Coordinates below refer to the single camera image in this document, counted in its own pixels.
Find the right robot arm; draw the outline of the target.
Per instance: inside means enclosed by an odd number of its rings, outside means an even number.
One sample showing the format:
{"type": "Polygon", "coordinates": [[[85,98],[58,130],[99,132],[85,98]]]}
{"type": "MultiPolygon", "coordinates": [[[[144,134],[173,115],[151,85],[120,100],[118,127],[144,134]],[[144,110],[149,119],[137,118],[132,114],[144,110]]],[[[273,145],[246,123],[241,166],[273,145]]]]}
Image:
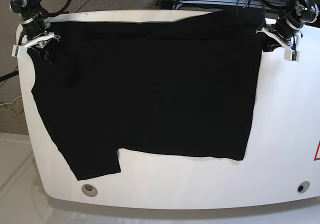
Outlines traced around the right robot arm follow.
{"type": "Polygon", "coordinates": [[[67,0],[66,4],[57,12],[48,12],[41,6],[42,0],[9,0],[9,7],[13,13],[20,15],[22,31],[19,34],[17,44],[12,48],[12,57],[25,59],[28,50],[34,50],[42,60],[52,63],[50,54],[45,47],[51,40],[60,40],[60,36],[48,31],[51,24],[48,18],[54,18],[66,14],[66,10],[72,0],[67,0]]]}

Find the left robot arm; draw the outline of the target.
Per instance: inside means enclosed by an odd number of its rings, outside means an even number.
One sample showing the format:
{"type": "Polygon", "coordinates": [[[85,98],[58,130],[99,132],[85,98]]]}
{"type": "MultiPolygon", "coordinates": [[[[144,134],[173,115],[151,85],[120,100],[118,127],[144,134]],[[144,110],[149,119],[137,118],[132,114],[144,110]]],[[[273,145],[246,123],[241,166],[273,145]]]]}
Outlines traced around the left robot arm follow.
{"type": "MultiPolygon", "coordinates": [[[[262,16],[267,14],[266,8],[278,11],[278,18],[274,24],[267,24],[265,19],[256,28],[256,33],[263,33],[268,36],[269,40],[264,45],[264,52],[272,52],[277,48],[284,48],[285,53],[289,55],[290,61],[298,59],[298,44],[303,37],[302,27],[307,23],[314,23],[320,9],[315,0],[258,0],[262,16]]],[[[235,15],[238,24],[246,29],[240,21],[239,2],[236,1],[235,15]]]]}

